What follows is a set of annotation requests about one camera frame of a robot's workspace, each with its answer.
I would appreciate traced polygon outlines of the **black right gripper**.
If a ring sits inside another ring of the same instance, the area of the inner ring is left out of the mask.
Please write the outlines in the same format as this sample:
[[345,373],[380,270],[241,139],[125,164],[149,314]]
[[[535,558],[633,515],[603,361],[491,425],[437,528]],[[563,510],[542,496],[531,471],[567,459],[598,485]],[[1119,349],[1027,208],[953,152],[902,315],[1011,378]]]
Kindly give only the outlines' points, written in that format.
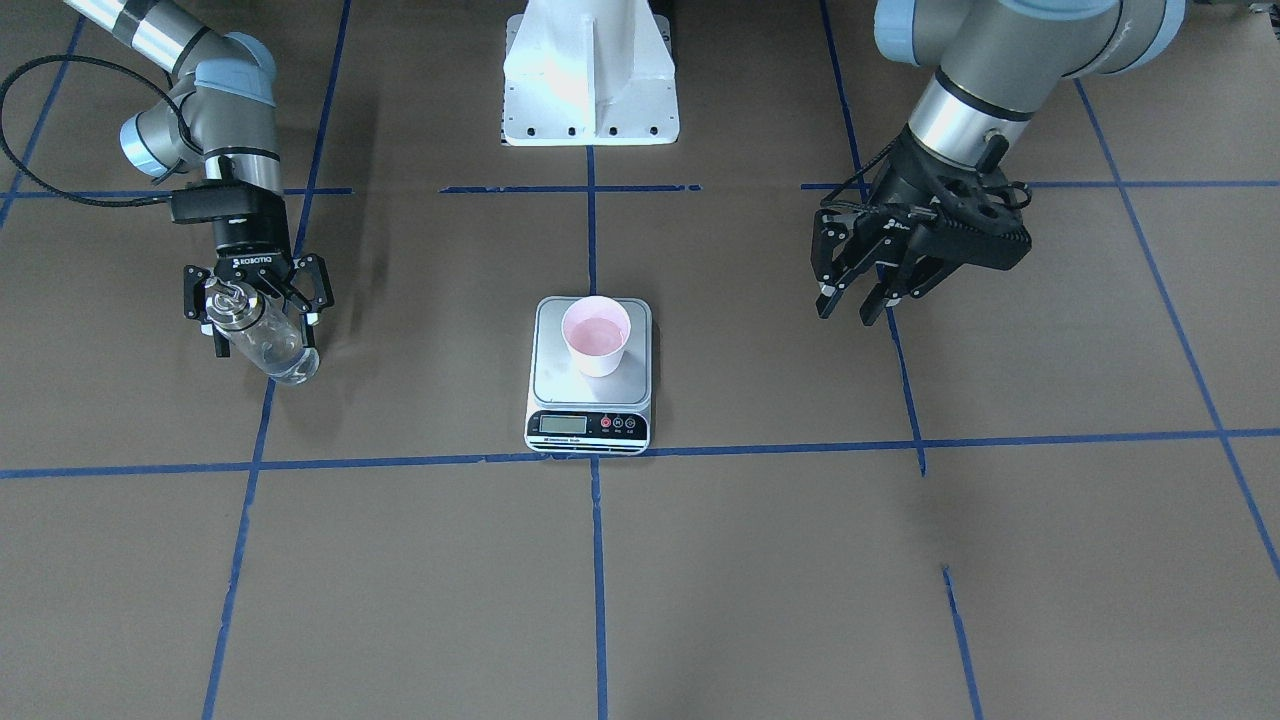
[[225,300],[205,300],[204,282],[209,278],[243,282],[269,297],[285,301],[300,313],[303,346],[315,348],[314,327],[320,313],[335,301],[324,259],[316,254],[294,258],[285,222],[211,224],[218,258],[211,269],[184,269],[183,313],[187,319],[201,322],[201,331],[212,338],[215,356],[230,356],[230,341],[223,331],[233,322],[233,307]]

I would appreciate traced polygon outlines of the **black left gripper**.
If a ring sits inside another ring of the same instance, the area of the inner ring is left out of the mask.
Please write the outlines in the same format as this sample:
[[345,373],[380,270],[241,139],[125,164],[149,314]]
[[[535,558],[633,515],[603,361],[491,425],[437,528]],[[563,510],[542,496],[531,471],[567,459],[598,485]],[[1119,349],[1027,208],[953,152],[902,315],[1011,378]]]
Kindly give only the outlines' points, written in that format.
[[960,263],[942,258],[942,183],[980,177],[983,184],[1010,181],[997,167],[957,167],[931,154],[909,129],[886,145],[868,164],[881,172],[867,201],[842,200],[860,170],[832,190],[815,213],[810,264],[819,282],[815,310],[827,319],[845,290],[876,264],[888,268],[860,306],[864,325],[874,325],[887,307],[919,299],[947,279]]

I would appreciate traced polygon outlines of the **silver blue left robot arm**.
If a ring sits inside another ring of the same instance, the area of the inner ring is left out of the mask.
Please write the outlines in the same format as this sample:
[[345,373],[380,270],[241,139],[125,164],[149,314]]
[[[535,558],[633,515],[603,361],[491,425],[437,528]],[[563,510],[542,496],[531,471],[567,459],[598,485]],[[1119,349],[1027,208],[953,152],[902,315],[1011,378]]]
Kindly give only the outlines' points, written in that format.
[[956,269],[1000,272],[1032,247],[1027,184],[1001,161],[1062,79],[1115,76],[1160,55],[1184,1],[879,1],[874,40],[890,60],[933,70],[908,122],[867,169],[867,199],[841,184],[814,217],[810,264],[827,318],[859,278],[859,315],[919,299]]

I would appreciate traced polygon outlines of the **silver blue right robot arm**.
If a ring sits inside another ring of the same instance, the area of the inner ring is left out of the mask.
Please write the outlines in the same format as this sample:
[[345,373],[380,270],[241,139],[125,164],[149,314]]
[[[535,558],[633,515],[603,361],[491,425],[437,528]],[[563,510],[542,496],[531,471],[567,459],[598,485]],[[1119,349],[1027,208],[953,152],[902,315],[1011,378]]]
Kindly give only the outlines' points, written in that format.
[[270,51],[242,33],[218,33],[173,1],[76,1],[96,26],[165,70],[173,86],[122,126],[125,158],[155,181],[201,172],[168,199],[177,224],[209,224],[216,261],[195,279],[239,282],[291,305],[312,347],[333,304],[320,258],[296,259],[283,200]]

